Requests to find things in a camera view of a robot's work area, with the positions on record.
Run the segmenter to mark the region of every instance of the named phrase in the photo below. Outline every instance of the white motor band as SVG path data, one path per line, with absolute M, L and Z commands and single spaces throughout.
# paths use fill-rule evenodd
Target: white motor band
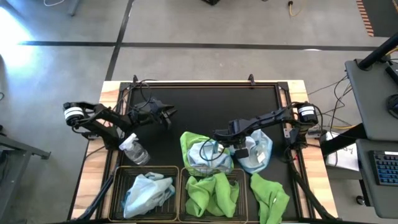
M 301 113 L 301 116 L 305 116 L 308 114 L 313 114 L 313 111 L 304 111 L 303 113 Z
M 80 107 L 77 107 L 77 106 L 69 108 L 69 109 L 66 109 L 63 113 L 65 115 L 65 119 L 68 119 L 68 117 L 70 117 L 72 115 L 82 115 L 82 116 L 84 116 L 83 110 Z
M 303 111 L 315 111 L 315 108 L 313 106 L 304 106 L 304 107 L 298 109 L 299 113 L 301 113 Z

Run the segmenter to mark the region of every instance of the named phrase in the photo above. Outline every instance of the green towel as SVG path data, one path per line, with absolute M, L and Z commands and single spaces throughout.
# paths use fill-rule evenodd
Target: green towel
M 264 180 L 259 174 L 251 176 L 250 187 L 260 203 L 260 224 L 278 224 L 282 221 L 289 196 L 278 182 Z
M 199 142 L 205 142 L 207 139 L 209 139 L 209 137 L 200 135 L 200 134 L 195 134 L 195 133 L 191 133 L 188 131 L 185 131 L 181 137 L 180 137 L 180 143 L 181 143 L 181 150 L 182 150 L 182 159 L 184 161 L 184 166 L 186 168 L 191 168 L 188 159 L 187 159 L 187 152 L 188 150 L 195 144 L 195 143 L 199 143 Z M 229 150 L 225 149 L 224 153 L 229 155 Z M 189 173 L 191 175 L 198 175 L 198 172 L 194 172 L 193 169 L 188 169 Z
M 233 217 L 239 195 L 239 184 L 230 185 L 224 173 L 215 174 L 199 182 L 190 177 L 185 186 L 189 199 L 187 213 L 201 217 L 205 210 L 215 216 Z

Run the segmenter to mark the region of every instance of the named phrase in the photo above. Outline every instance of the keyboard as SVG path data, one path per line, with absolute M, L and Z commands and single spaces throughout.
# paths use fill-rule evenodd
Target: keyboard
M 398 152 L 369 153 L 377 185 L 398 186 Z

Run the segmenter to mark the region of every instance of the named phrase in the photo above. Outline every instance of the gray floor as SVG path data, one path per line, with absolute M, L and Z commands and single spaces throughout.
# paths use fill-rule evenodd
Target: gray floor
M 15 46 L 20 40 L 114 42 L 127 0 L 82 0 L 75 17 L 68 1 L 45 7 L 41 0 L 0 1 L 0 124 L 12 138 L 52 151 L 48 161 L 33 158 L 18 191 L 12 220 L 64 221 L 87 141 L 65 124 L 66 101 L 97 102 L 112 47 Z M 369 37 L 355 0 L 307 0 L 303 12 L 289 18 L 286 1 L 221 0 L 210 7 L 200 0 L 136 0 L 124 42 L 183 42 L 280 45 L 377 46 Z M 123 47 L 113 80 L 305 80 L 310 93 L 344 75 L 344 62 L 369 52 L 226 49 L 137 49 Z M 341 94 L 347 83 L 338 87 Z M 322 111 L 335 104 L 333 88 L 310 95 Z M 337 117 L 360 122 L 352 93 Z M 330 117 L 325 116 L 325 123 Z M 344 220 L 396 223 L 377 218 L 372 208 L 356 205 L 361 194 L 353 180 L 331 180 Z

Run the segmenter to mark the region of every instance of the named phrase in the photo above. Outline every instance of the plastic bottle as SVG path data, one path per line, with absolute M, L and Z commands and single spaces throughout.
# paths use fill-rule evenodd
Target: plastic bottle
M 139 166 L 145 165 L 150 155 L 148 152 L 137 142 L 137 135 L 132 133 L 119 148 L 124 151 L 125 155 Z

